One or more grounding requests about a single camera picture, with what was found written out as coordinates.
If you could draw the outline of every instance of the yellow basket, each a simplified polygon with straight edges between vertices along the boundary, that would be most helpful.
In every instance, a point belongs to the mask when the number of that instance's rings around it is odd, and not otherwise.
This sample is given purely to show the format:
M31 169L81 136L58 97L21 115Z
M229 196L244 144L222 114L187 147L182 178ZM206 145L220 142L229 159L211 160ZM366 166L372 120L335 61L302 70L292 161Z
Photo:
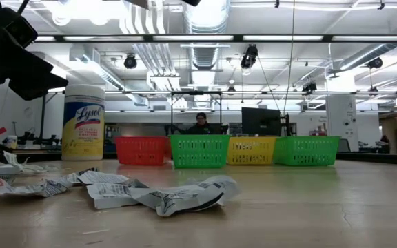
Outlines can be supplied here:
M230 165L271 165L275 137L231 137L227 153Z

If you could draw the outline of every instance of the ceiling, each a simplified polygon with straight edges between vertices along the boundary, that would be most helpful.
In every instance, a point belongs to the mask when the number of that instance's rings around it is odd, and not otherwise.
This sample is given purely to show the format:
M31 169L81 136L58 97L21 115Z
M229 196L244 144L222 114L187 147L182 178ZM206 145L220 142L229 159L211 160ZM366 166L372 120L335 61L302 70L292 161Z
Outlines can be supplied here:
M17 8L19 1L1 1L3 5ZM77 12L106 13L108 22L105 25L94 25L88 19L72 19L67 25L55 25L51 9L59 4L54 0L30 1L23 16L33 25L39 34L122 34L119 28L119 17L126 15L122 11L121 1L104 1L99 6L88 7L81 5ZM385 0L386 8L377 10L380 0L296 0L295 11L292 9L292 0L281 0L279 8L274 8L272 1L238 0L231 1L227 20L228 34L397 34L397 0ZM183 9L179 0L165 0L164 27L167 33L185 33ZM352 10L370 7L368 10ZM258 54L261 63L257 60L252 72L242 76L239 59L246 50L247 43L231 43L229 48L221 48L218 71L214 84L210 90L226 90L228 81L233 79L237 91L268 90L267 83L274 90L301 90L305 81L298 80L311 72L316 66L329 61L342 61L358 51L369 46L363 43L334 43L329 53L328 43L258 43ZM33 45L29 49L42 50L47 45ZM87 49L95 48L101 53L102 64L122 80L129 90L150 90L147 86L147 68L137 57L137 67L127 70L123 60L129 53L135 53L130 43L89 43ZM185 89L194 85L191 80L191 63L188 50L180 47L180 43L170 43L169 49L176 71L180 76L180 86ZM49 56L66 66L71 72L72 80L78 83L105 84L105 82L87 68L82 68L69 61L65 53L55 52L53 49L43 49ZM384 61L381 69L372 71L369 76L368 68L356 68L351 72L355 76L357 90L367 91L371 83L377 84L397 77L397 48L380 56ZM324 89L325 75L313 78L318 90ZM397 84L383 88L386 91L396 91Z

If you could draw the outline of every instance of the wooden table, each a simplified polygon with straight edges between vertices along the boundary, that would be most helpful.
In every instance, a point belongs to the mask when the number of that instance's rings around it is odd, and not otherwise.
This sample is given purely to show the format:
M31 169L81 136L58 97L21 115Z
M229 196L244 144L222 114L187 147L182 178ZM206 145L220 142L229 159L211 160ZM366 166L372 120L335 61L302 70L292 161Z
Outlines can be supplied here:
M222 208L169 218L144 206L96 210L82 187L46 199L0 197L0 247L397 247L397 165L172 170L53 163L66 168L63 174L99 166L159 187L227 174L243 193Z

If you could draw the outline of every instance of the lysol wipes container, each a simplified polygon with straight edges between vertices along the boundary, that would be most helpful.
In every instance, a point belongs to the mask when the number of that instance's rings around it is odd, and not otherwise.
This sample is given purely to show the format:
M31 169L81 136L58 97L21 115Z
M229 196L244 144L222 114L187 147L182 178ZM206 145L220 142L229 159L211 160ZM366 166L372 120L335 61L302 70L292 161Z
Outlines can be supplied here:
M91 161L103 156L105 92L93 85L65 89L62 160Z

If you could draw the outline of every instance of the green basket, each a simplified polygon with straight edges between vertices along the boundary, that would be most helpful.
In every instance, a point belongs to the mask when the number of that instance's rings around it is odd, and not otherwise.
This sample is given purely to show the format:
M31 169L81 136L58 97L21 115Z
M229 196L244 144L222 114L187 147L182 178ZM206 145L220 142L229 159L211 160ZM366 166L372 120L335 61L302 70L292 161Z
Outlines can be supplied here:
M294 166L333 165L340 137L308 136L276 139L274 162Z
M228 135L171 135L175 168L221 168L226 165Z

